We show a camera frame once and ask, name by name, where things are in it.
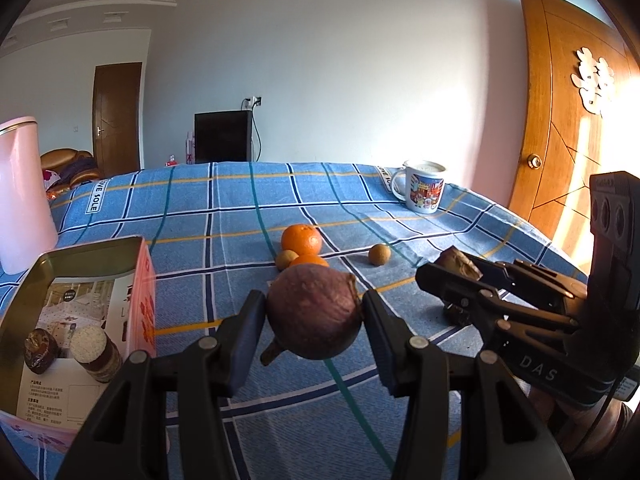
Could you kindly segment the brown sofa with cushion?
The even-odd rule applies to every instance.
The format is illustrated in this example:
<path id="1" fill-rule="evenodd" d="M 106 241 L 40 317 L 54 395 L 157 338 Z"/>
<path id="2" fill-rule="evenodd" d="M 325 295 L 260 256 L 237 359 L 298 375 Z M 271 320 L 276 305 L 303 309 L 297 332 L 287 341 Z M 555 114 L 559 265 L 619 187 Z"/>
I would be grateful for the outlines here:
<path id="1" fill-rule="evenodd" d="M 102 179 L 98 163 L 88 151 L 57 148 L 42 154 L 40 164 L 49 200 L 86 182 Z"/>

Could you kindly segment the purple round fruit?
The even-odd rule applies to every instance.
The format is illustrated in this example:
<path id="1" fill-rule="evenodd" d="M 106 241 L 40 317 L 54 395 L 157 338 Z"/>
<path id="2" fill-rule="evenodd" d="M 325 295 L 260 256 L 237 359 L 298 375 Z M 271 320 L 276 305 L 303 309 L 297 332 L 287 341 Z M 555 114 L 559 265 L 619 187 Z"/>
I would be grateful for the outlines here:
<path id="1" fill-rule="evenodd" d="M 334 358 L 362 325 L 356 278 L 318 264 L 291 266 L 270 284 L 266 315 L 273 338 L 260 355 L 262 365 L 287 351 L 311 361 Z"/>

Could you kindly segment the pink metal tin box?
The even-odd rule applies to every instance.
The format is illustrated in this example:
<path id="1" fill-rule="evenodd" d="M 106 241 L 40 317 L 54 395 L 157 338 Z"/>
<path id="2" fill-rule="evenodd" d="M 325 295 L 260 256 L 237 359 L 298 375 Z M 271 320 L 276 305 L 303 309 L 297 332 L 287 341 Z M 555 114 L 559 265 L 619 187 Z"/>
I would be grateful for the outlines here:
<path id="1" fill-rule="evenodd" d="M 130 295 L 127 354 L 156 353 L 155 271 L 141 236 L 114 238 L 52 250 L 25 274 L 1 318 L 1 426 L 22 440 L 64 453 L 78 429 L 42 426 L 16 416 L 23 371 L 23 342 L 35 327 L 44 295 L 55 278 L 97 278 L 134 274 Z"/>

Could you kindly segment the small brown fruit right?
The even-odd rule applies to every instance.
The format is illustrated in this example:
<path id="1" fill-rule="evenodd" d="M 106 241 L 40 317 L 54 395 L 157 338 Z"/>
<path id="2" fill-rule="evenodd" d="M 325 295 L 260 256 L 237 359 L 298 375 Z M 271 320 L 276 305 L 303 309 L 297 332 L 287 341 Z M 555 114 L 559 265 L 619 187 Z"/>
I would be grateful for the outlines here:
<path id="1" fill-rule="evenodd" d="M 368 251 L 368 259 L 372 266 L 385 266 L 391 256 L 390 246 L 385 244 L 375 244 Z"/>

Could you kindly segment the white wall decoration on door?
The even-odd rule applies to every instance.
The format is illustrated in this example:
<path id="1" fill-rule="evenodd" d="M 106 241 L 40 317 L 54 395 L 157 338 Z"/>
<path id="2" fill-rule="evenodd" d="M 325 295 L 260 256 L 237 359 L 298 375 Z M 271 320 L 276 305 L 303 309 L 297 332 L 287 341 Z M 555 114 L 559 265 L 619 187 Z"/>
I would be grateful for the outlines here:
<path id="1" fill-rule="evenodd" d="M 593 115 L 603 117 L 616 96 L 614 70 L 605 58 L 595 58 L 587 47 L 576 51 L 577 73 L 570 75 L 578 89 L 582 106 Z"/>

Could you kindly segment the black television monitor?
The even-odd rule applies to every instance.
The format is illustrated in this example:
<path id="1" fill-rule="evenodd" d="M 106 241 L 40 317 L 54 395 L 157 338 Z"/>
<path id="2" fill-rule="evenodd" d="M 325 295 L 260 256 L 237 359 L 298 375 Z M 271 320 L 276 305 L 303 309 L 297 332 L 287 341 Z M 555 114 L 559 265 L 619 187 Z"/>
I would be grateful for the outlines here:
<path id="1" fill-rule="evenodd" d="M 249 162 L 252 159 L 252 130 L 253 113 L 249 110 L 195 114 L 195 162 Z"/>

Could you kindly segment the middle orange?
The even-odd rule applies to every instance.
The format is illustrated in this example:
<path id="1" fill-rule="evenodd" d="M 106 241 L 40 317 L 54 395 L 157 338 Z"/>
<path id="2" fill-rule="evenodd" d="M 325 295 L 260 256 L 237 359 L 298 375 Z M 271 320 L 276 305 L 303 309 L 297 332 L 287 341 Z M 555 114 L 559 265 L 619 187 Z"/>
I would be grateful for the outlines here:
<path id="1" fill-rule="evenodd" d="M 291 261 L 290 266 L 298 266 L 299 264 L 316 264 L 326 268 L 330 266 L 326 260 L 318 255 L 300 255 Z"/>

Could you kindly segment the white printed mug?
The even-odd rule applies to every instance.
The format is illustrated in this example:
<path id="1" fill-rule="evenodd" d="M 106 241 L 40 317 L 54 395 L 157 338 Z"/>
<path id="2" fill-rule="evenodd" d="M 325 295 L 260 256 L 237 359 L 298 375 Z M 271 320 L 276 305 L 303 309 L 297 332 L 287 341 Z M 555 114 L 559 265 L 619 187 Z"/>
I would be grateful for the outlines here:
<path id="1" fill-rule="evenodd" d="M 445 191 L 446 168 L 437 162 L 406 162 L 390 180 L 398 200 L 417 214 L 434 214 Z"/>

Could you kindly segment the printed leaflet in box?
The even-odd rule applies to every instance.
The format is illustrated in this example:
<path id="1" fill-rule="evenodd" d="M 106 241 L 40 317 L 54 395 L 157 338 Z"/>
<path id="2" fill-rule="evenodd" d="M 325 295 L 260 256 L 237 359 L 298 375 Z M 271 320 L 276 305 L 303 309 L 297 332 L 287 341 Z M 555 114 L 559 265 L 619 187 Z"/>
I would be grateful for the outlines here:
<path id="1" fill-rule="evenodd" d="M 47 330 L 58 343 L 60 352 L 52 365 L 37 375 L 25 364 L 23 342 L 17 417 L 61 429 L 76 430 L 84 423 L 107 384 L 94 380 L 75 361 L 70 354 L 70 340 L 81 327 L 100 326 L 120 355 L 126 356 L 132 284 L 132 273 L 53 280 L 32 330 Z"/>

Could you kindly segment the far orange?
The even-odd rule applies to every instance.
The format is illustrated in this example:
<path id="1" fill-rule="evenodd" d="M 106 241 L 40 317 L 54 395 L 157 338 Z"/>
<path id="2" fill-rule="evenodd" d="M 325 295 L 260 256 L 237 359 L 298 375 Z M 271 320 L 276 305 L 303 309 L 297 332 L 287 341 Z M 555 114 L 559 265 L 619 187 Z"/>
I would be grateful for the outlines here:
<path id="1" fill-rule="evenodd" d="M 282 233 L 280 245 L 282 250 L 296 252 L 299 256 L 318 256 L 322 249 L 322 236 L 315 226 L 310 224 L 292 224 Z"/>

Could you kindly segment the orange wooden door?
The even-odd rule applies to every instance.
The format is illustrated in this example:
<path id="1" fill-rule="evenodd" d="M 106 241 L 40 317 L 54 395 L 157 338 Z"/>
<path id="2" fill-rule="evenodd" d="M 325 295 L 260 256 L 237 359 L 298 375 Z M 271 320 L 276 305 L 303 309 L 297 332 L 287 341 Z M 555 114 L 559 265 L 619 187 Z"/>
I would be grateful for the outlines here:
<path id="1" fill-rule="evenodd" d="M 527 51 L 527 105 L 510 198 L 515 212 L 552 240 L 582 272 L 591 266 L 589 178 L 627 169 L 622 147 L 639 115 L 624 105 L 639 93 L 639 66 L 623 37 L 566 0 L 521 0 Z M 606 114 L 590 114 L 570 80 L 576 51 L 587 47 L 614 70 L 616 96 Z M 537 154 L 539 169 L 527 157 Z"/>

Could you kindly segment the blue plaid tablecloth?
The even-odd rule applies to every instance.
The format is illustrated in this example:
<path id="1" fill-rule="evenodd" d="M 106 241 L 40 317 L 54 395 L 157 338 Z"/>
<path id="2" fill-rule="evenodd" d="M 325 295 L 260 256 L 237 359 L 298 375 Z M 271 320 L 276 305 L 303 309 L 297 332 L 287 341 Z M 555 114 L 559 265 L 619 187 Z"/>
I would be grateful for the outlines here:
<path id="1" fill-rule="evenodd" d="M 422 263 L 454 246 L 489 260 L 523 260 L 580 277 L 547 237 L 503 206 L 448 185 L 434 214 L 398 202 L 389 171 L 366 165 L 221 162 L 143 170 L 106 184 L 91 212 L 90 186 L 52 204 L 61 246 L 140 235 L 156 273 L 159 354 L 183 350 L 276 277 L 283 231 L 310 224 L 332 268 L 375 289 L 417 334 L 474 354 L 480 336 L 450 326 L 440 301 L 414 281 Z M 385 266 L 368 251 L 390 246 Z M 386 479 L 392 473 L 404 400 L 382 386 L 365 336 L 329 362 L 282 354 L 254 363 L 222 402 L 224 429 L 242 479 Z"/>

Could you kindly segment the dark brown fruit in box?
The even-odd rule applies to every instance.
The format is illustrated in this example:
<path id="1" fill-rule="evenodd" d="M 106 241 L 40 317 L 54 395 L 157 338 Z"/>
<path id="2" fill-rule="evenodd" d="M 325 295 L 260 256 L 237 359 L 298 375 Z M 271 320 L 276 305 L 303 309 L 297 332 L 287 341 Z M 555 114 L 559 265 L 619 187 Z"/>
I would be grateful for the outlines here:
<path id="1" fill-rule="evenodd" d="M 25 338 L 24 360 L 34 374 L 43 374 L 58 358 L 58 352 L 55 338 L 43 328 L 35 328 Z"/>

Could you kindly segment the small brown fruit left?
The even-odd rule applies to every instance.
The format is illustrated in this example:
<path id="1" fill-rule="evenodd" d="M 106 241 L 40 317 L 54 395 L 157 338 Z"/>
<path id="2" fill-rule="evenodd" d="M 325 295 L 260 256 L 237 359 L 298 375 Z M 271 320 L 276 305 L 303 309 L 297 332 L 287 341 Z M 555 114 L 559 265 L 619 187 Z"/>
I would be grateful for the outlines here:
<path id="1" fill-rule="evenodd" d="M 287 269 L 297 258 L 298 255 L 294 250 L 285 249 L 277 254 L 277 257 L 274 259 L 274 263 L 279 271 L 283 271 Z"/>

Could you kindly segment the cut white-fleshed fruit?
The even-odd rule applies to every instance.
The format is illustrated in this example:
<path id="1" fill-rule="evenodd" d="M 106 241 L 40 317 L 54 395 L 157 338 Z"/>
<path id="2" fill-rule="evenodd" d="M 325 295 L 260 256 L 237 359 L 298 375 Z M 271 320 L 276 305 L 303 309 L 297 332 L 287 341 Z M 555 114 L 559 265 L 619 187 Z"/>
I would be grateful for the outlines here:
<path id="1" fill-rule="evenodd" d="M 70 340 L 70 354 L 97 382 L 110 382 L 122 367 L 122 356 L 100 326 L 81 327 Z"/>

